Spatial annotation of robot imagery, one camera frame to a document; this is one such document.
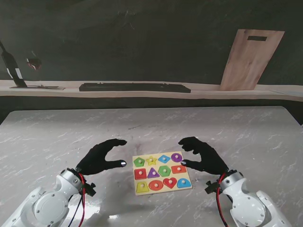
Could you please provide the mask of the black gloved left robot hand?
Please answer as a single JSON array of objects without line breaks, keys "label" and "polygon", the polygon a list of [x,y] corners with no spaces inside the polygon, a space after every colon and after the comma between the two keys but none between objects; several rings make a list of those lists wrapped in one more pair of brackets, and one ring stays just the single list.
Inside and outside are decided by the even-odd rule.
[{"label": "black gloved left robot hand", "polygon": [[95,175],[104,170],[125,167],[124,160],[106,161],[106,155],[114,147],[123,146],[126,140],[110,139],[95,145],[77,164],[76,171],[82,175]]}]

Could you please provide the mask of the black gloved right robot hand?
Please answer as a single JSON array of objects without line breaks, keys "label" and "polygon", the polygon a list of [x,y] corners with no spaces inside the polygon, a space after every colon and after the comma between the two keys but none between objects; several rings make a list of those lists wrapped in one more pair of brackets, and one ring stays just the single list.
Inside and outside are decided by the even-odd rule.
[{"label": "black gloved right robot hand", "polygon": [[192,151],[194,155],[199,154],[201,161],[183,159],[181,165],[212,175],[222,175],[229,171],[228,166],[219,156],[214,148],[208,143],[202,142],[196,137],[186,137],[178,142],[186,152]]}]

